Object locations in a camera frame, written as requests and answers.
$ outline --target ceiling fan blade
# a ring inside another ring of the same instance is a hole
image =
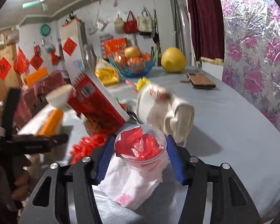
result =
[[[42,3],[42,5],[43,5],[43,10],[48,11],[48,5],[46,3]]]
[[[28,7],[32,7],[32,6],[35,6],[39,3],[40,3],[40,0],[36,0],[36,1],[33,1],[33,2],[27,2],[27,3],[24,3],[22,5],[22,8],[25,9],[25,8],[28,8]]]

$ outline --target blue gripper pad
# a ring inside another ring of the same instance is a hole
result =
[[[99,184],[106,175],[111,157],[114,153],[114,137],[110,137],[106,142],[105,142],[105,151],[103,152],[101,159],[97,163],[97,169],[96,169],[96,177],[95,181],[97,184]]]
[[[179,181],[183,185],[185,183],[186,179],[184,176],[184,164],[183,164],[184,161],[181,158],[179,151],[178,151],[179,146],[176,145],[176,143],[171,135],[169,135],[166,138],[166,142],[167,142],[168,156],[169,156],[173,171],[175,173],[176,180]]]

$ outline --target red diamond paper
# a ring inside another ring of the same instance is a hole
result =
[[[76,46],[77,44],[74,41],[72,41],[70,38],[67,38],[66,42],[63,45],[63,50],[67,54],[69,54],[69,56],[71,56]]]
[[[9,64],[8,61],[3,57],[0,60],[0,78],[2,80],[5,79],[10,69],[11,69],[11,64]]]
[[[38,70],[43,63],[43,59],[39,55],[34,55],[30,61],[30,64],[34,67],[35,70]]]

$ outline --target person's hand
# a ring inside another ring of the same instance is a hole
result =
[[[26,166],[30,166],[31,162],[27,159]],[[0,165],[0,180],[2,178],[2,173],[4,173],[3,167]],[[29,173],[27,170],[23,170],[23,174],[19,176],[15,181],[16,188],[12,193],[12,198],[14,200],[23,201],[28,197],[28,180],[29,180]]]

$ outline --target barcode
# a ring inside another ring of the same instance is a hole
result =
[[[81,94],[86,98],[93,94],[95,92],[94,87],[90,84],[90,82],[87,82],[85,86],[81,90]]]

